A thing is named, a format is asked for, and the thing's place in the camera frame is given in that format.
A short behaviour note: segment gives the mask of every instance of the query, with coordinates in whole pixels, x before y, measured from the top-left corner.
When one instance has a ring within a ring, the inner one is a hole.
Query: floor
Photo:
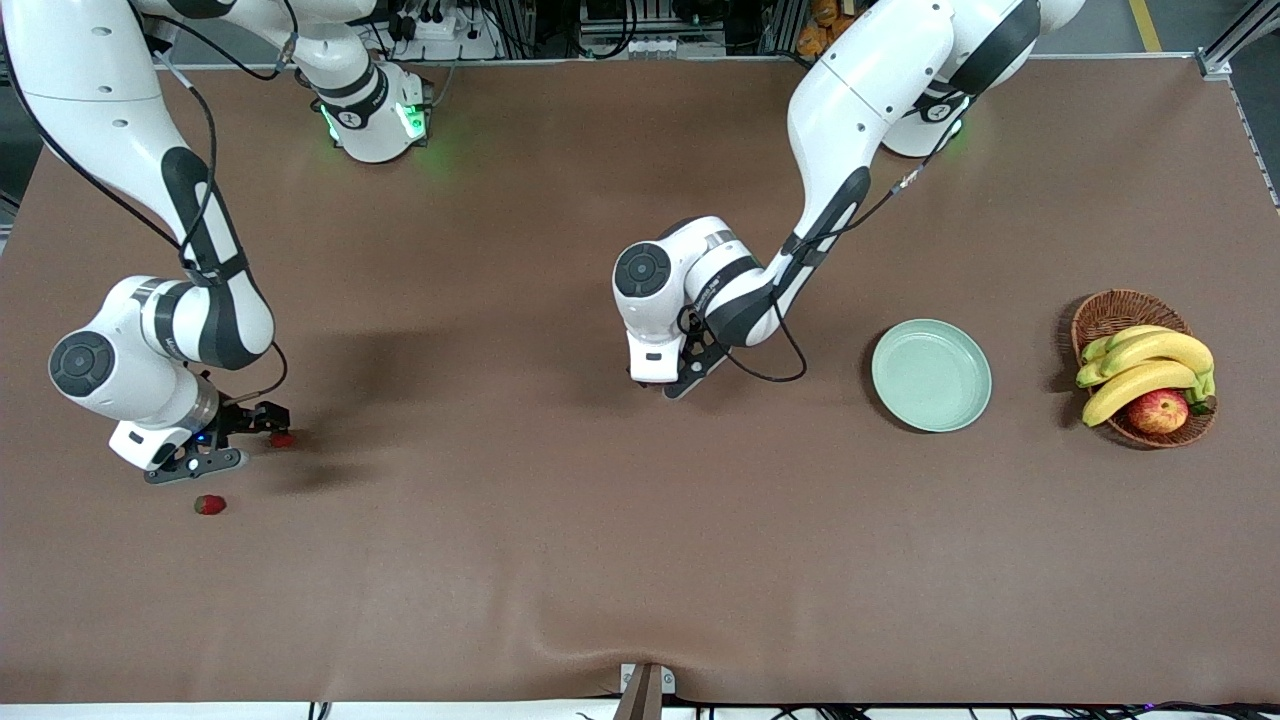
[[[1247,0],[1088,0],[1079,15],[1036,47],[1041,55],[1091,55],[1143,51],[1193,51],[1213,40]],[[1149,23],[1137,18],[1149,18]],[[270,63],[274,50],[256,36],[219,22],[201,24],[215,41],[247,63]],[[198,42],[183,38],[180,63],[218,64],[221,59]],[[1231,82],[1252,127],[1258,154],[1280,168],[1280,36],[1253,42],[1231,63]],[[40,140],[23,117],[12,90],[0,83],[0,192],[20,200],[40,155]],[[12,206],[0,204],[0,251]]]

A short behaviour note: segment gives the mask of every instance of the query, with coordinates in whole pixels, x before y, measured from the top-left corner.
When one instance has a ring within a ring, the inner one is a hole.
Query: basket
[[[1080,354],[1084,352],[1085,345],[1133,325],[1162,325],[1193,334],[1187,322],[1158,297],[1133,290],[1108,290],[1087,297],[1071,318],[1071,347],[1075,350],[1075,361],[1083,368]],[[1093,388],[1088,389],[1092,396]],[[1143,447],[1181,447],[1203,437],[1213,425],[1216,415],[1216,409],[1204,415],[1192,415],[1183,427],[1162,436],[1139,430],[1121,413],[1107,420],[1107,424],[1126,439]]]

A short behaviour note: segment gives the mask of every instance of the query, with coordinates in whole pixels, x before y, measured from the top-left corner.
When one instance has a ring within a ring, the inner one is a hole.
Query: red apple
[[[1144,433],[1162,436],[1187,421],[1190,410],[1176,389],[1153,389],[1129,404],[1129,421]]]

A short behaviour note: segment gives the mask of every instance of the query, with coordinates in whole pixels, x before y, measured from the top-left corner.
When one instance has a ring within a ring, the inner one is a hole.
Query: yellow tape
[[[1160,36],[1156,35],[1156,26],[1151,22],[1151,10],[1147,9],[1147,0],[1129,0],[1129,9],[1133,10],[1133,22],[1138,23],[1138,35],[1142,37],[1142,46],[1147,53],[1161,53]]]

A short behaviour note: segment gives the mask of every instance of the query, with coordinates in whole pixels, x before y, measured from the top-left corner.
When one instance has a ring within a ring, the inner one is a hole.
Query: round plate
[[[872,354],[876,392],[904,423],[933,433],[959,430],[991,400],[991,365],[960,328],[908,320],[890,328]]]

